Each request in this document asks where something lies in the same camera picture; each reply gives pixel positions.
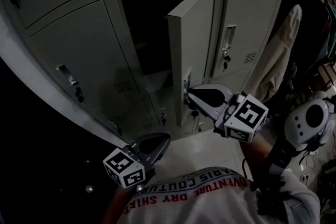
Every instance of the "floor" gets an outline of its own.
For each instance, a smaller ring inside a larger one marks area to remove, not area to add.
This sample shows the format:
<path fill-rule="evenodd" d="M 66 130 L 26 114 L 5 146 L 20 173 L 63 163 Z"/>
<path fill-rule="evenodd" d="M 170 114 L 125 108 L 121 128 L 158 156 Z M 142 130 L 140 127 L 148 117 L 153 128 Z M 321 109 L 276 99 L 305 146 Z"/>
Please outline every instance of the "floor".
<path fill-rule="evenodd" d="M 262 135 L 267 139 L 267 132 Z M 309 155 L 299 165 L 303 153 L 293 158 L 288 168 L 300 178 L 309 175 L 307 186 L 317 189 L 317 174 L 322 164 L 334 158 L 334 137 L 331 134 L 328 142 L 320 147 L 315 155 Z M 171 142 L 165 155 L 155 165 L 156 176 L 150 183 L 185 175 L 198 169 L 210 166 L 222 166 L 243 174 L 242 161 L 244 155 L 239 142 L 231 138 L 223 138 L 217 133 L 207 131 Z M 247 177 L 252 179 L 247 163 Z"/>

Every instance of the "locker vent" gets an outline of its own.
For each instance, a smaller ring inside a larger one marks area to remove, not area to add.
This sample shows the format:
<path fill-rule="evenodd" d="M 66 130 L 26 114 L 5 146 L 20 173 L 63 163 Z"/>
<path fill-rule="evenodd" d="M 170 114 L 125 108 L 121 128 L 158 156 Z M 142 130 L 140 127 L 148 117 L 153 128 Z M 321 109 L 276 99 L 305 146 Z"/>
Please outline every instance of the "locker vent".
<path fill-rule="evenodd" d="M 254 58 L 256 58 L 256 55 L 256 52 L 253 52 L 252 54 L 247 54 L 244 63 L 253 62 Z"/>
<path fill-rule="evenodd" d="M 128 92 L 132 91 L 132 84 L 129 81 L 121 82 L 121 83 L 116 83 L 113 85 L 114 88 L 116 89 L 117 93 L 123 93 L 123 92 Z"/>

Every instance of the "open locker door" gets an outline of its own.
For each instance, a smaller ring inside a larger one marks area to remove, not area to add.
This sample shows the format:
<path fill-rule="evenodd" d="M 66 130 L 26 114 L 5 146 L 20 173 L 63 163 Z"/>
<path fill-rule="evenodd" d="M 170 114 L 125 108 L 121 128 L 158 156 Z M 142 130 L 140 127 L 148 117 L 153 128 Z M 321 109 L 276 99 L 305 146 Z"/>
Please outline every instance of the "open locker door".
<path fill-rule="evenodd" d="M 168 14 L 176 125 L 188 107 L 186 89 L 203 83 L 211 35 L 214 0 L 184 0 Z"/>

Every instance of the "hanging jacket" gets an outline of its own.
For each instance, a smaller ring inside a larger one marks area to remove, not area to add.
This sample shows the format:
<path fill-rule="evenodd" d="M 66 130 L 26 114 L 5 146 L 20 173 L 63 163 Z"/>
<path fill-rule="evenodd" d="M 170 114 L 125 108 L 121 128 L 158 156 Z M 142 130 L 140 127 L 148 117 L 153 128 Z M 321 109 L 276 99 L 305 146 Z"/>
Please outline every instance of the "hanging jacket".
<path fill-rule="evenodd" d="M 292 8 L 263 51 L 244 91 L 261 102 L 266 102 L 279 89 L 285 74 L 290 52 L 297 36 L 302 9 Z"/>
<path fill-rule="evenodd" d="M 309 77 L 307 71 L 312 68 L 328 37 L 329 14 L 325 3 L 321 0 L 282 0 L 278 16 L 273 27 L 273 33 L 280 27 L 289 11 L 300 5 L 302 19 L 295 43 L 290 55 L 290 66 L 293 62 L 298 67 L 295 84 L 306 84 Z"/>

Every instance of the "cable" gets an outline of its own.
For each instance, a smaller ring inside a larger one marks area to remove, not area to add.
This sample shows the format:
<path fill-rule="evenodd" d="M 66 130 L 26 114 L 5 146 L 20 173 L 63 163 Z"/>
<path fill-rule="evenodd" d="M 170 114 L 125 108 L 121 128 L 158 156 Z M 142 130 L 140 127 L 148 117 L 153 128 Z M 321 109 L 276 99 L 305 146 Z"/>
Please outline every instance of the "cable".
<path fill-rule="evenodd" d="M 314 162 L 314 168 L 312 168 L 312 167 L 310 167 L 310 166 L 308 165 L 308 158 L 309 158 L 309 156 L 310 156 L 310 155 L 307 154 L 307 158 L 306 158 L 306 166 L 307 166 L 309 169 L 313 170 L 313 173 L 318 174 L 318 172 L 316 171 L 316 163 L 315 163 L 314 158 L 312 158 L 312 160 L 313 160 L 313 162 Z"/>
<path fill-rule="evenodd" d="M 245 178 L 247 178 L 246 171 L 245 171 L 245 161 L 246 161 L 246 158 L 243 159 L 243 161 L 241 163 L 241 167 L 243 169 L 243 173 L 244 173 Z"/>
<path fill-rule="evenodd" d="M 306 151 L 306 152 L 303 154 L 301 160 L 299 161 L 299 165 L 301 165 L 302 161 L 304 160 L 304 158 L 305 158 L 308 154 L 309 154 L 309 151 Z"/>

